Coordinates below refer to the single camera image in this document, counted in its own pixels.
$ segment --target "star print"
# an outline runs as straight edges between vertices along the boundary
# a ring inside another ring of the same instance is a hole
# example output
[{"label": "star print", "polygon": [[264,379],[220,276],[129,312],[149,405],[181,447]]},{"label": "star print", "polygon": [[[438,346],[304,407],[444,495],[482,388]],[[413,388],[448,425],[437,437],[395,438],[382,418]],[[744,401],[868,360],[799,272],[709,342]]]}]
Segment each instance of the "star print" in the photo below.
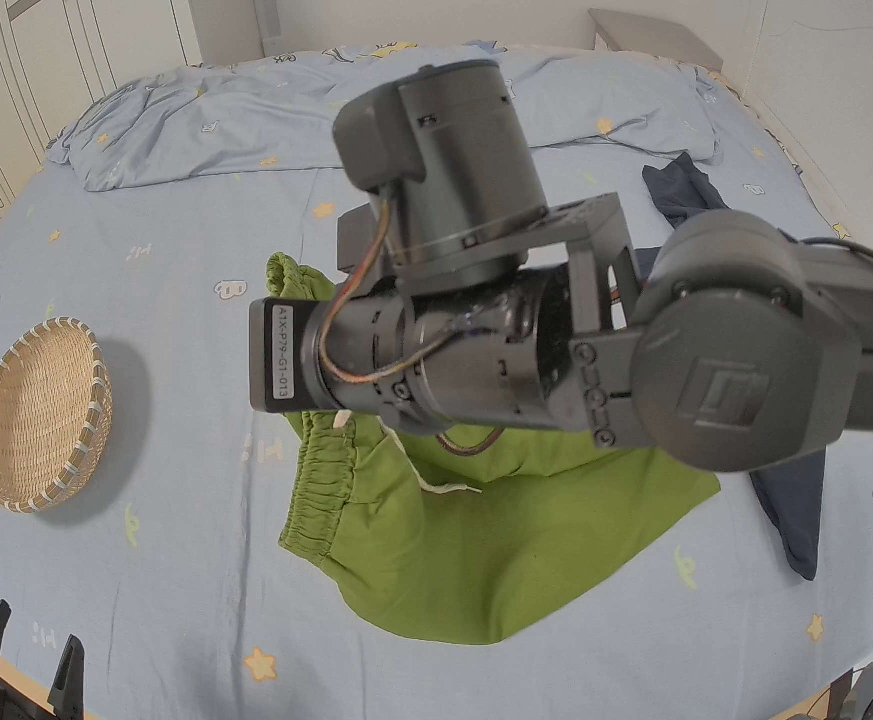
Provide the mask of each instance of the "star print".
[{"label": "star print", "polygon": [[265,654],[259,648],[254,648],[253,654],[247,656],[243,664],[253,673],[253,680],[257,683],[276,680],[276,657]]},{"label": "star print", "polygon": [[824,618],[814,613],[813,623],[806,628],[806,634],[813,639],[813,642],[819,642],[824,636]]}]

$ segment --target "white headboard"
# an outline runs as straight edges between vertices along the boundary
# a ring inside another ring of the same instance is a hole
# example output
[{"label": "white headboard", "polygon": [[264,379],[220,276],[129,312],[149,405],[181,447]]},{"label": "white headboard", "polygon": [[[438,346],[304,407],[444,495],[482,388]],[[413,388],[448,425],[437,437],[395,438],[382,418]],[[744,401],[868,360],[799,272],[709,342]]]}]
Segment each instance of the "white headboard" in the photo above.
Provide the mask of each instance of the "white headboard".
[{"label": "white headboard", "polygon": [[751,0],[727,75],[830,220],[873,245],[873,0]]}]

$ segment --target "woven bamboo basket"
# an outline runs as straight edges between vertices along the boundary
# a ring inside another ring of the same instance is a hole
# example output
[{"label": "woven bamboo basket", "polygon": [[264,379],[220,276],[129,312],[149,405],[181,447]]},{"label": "woven bamboo basket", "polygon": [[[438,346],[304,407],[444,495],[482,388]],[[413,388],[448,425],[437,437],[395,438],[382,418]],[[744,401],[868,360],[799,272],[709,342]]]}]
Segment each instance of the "woven bamboo basket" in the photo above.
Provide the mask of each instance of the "woven bamboo basket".
[{"label": "woven bamboo basket", "polygon": [[0,507],[41,512],[77,494],[110,432],[110,377],[96,336],[41,322],[0,360]]}]

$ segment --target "bolt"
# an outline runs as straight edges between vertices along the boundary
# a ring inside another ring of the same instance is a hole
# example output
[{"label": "bolt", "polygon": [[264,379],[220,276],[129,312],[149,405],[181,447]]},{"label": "bolt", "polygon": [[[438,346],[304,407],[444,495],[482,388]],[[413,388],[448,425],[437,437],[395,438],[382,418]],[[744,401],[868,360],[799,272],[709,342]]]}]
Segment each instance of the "bolt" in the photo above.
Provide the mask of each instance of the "bolt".
[{"label": "bolt", "polygon": [[616,435],[609,429],[598,429],[596,434],[597,448],[611,449],[616,443]]},{"label": "bolt", "polygon": [[573,356],[577,363],[589,365],[597,359],[597,350],[593,348],[591,343],[578,343],[573,347]]},{"label": "bolt", "polygon": [[787,306],[790,304],[790,292],[782,285],[770,288],[769,302],[776,306]]},{"label": "bolt", "polygon": [[603,408],[607,405],[607,393],[601,389],[592,389],[587,391],[586,399],[592,405],[596,405],[598,408]]}]

